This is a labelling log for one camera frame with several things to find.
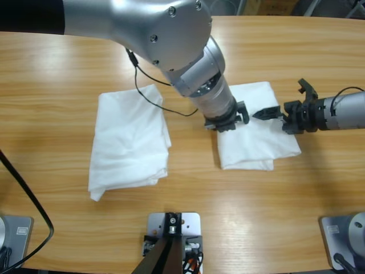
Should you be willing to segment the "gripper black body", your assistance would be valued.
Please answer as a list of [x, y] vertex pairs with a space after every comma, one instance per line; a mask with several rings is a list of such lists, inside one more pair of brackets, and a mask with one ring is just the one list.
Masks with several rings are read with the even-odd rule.
[[283, 131], [287, 134], [326, 131], [325, 108], [324, 99], [305, 100], [303, 103], [300, 101], [285, 103], [284, 110], [288, 116], [284, 119]]
[[237, 123], [243, 123], [242, 116], [237, 112], [237, 105], [232, 105], [228, 108], [228, 111], [221, 116], [205, 118], [204, 126], [208, 130], [224, 132], [235, 130]]

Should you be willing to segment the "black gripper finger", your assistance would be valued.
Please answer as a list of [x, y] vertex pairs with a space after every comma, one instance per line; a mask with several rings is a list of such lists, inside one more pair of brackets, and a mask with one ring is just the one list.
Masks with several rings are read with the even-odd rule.
[[248, 113], [248, 110], [246, 108], [246, 104], [244, 101], [240, 101], [237, 103], [237, 112], [239, 114], [241, 114], [243, 123], [248, 124], [250, 121], [250, 118], [249, 118], [249, 113]]
[[263, 108], [253, 114], [252, 117], [259, 120], [280, 119], [284, 122], [287, 122], [287, 116], [281, 112], [280, 106]]

